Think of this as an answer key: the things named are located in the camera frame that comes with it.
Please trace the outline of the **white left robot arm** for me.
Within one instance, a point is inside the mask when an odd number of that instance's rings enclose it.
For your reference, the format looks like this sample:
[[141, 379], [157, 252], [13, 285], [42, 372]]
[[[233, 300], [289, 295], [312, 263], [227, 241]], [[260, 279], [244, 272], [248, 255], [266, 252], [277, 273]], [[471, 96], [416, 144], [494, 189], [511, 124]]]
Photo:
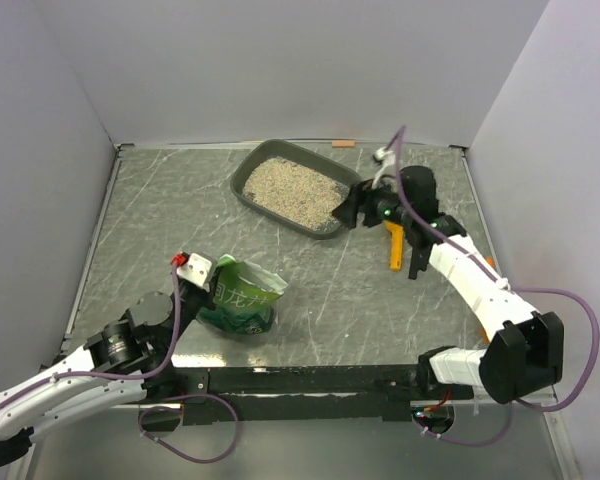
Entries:
[[73, 353], [0, 392], [0, 467], [22, 457], [62, 423], [112, 406], [169, 400], [178, 374], [171, 357], [211, 294], [178, 280], [170, 295], [147, 294]]

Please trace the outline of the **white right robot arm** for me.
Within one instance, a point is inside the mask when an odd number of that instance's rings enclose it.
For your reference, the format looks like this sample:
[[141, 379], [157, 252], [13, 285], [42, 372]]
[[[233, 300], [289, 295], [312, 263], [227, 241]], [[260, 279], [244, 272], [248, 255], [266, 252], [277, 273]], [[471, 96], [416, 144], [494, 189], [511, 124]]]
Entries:
[[411, 247], [409, 278], [433, 268], [479, 320], [486, 348], [443, 346], [419, 356], [416, 384], [421, 394], [434, 399], [451, 385], [467, 385], [505, 404], [561, 380], [563, 322], [517, 295], [464, 227], [440, 210], [430, 168], [407, 166], [399, 178], [383, 174], [354, 184], [332, 215], [349, 229], [383, 222], [401, 226]]

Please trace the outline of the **green litter bag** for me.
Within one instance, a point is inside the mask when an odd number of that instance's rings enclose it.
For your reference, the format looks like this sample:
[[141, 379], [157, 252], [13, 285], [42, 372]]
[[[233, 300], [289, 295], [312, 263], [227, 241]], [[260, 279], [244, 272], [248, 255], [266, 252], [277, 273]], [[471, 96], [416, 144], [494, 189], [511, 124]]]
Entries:
[[197, 319], [228, 334], [268, 332], [276, 319], [276, 302], [288, 283], [256, 263], [231, 255], [223, 255], [218, 267], [213, 308], [201, 309]]

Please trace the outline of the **yellow plastic scoop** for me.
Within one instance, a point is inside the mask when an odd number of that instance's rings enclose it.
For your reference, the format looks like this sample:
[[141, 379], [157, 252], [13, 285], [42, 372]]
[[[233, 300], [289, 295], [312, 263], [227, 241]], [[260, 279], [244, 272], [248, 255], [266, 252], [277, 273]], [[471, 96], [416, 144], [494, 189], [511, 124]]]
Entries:
[[404, 229], [389, 221], [385, 221], [384, 225], [390, 236], [389, 268], [391, 271], [400, 271], [403, 265]]

